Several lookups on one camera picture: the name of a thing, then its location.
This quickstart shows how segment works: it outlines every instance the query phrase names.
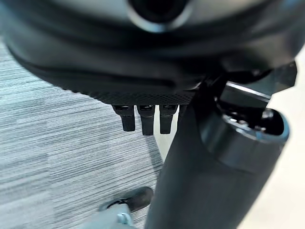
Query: gray carpet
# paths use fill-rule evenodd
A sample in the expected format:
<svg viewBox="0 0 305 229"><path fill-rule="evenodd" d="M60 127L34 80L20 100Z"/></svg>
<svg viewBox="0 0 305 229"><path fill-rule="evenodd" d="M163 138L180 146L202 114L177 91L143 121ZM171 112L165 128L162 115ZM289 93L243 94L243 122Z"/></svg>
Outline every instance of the gray carpet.
<svg viewBox="0 0 305 229"><path fill-rule="evenodd" d="M139 117L123 132L109 105L34 77L0 40L1 229L80 228L118 193L154 187L161 166Z"/></svg>

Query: white floor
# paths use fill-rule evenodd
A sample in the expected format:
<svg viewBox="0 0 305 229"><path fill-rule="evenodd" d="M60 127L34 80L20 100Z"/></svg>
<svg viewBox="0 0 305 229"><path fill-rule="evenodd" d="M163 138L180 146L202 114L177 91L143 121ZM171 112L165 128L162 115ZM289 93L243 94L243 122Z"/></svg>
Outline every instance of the white floor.
<svg viewBox="0 0 305 229"><path fill-rule="evenodd" d="M277 166L239 229L305 229L305 48L297 59L296 86L275 94L269 104L289 121L291 134ZM176 130L155 134L163 159ZM155 133L159 133L156 122Z"/></svg>

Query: striped carpet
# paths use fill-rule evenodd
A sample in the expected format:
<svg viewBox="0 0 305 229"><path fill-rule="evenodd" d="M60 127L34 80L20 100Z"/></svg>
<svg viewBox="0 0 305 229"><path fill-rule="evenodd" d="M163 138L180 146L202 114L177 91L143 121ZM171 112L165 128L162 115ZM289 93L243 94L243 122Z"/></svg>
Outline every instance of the striped carpet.
<svg viewBox="0 0 305 229"><path fill-rule="evenodd" d="M0 41L1 229L80 228L118 193L154 187L161 166L139 116L123 132L109 105L34 77Z"/></svg>

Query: carpet floor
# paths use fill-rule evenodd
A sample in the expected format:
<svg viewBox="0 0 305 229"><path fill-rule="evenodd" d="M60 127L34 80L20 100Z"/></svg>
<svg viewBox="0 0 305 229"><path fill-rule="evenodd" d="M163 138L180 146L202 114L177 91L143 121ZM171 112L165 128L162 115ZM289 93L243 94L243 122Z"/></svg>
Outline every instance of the carpet floor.
<svg viewBox="0 0 305 229"><path fill-rule="evenodd" d="M109 105L38 79L0 40L1 229L80 228L119 193L154 187L162 164L139 116L123 132Z"/></svg>

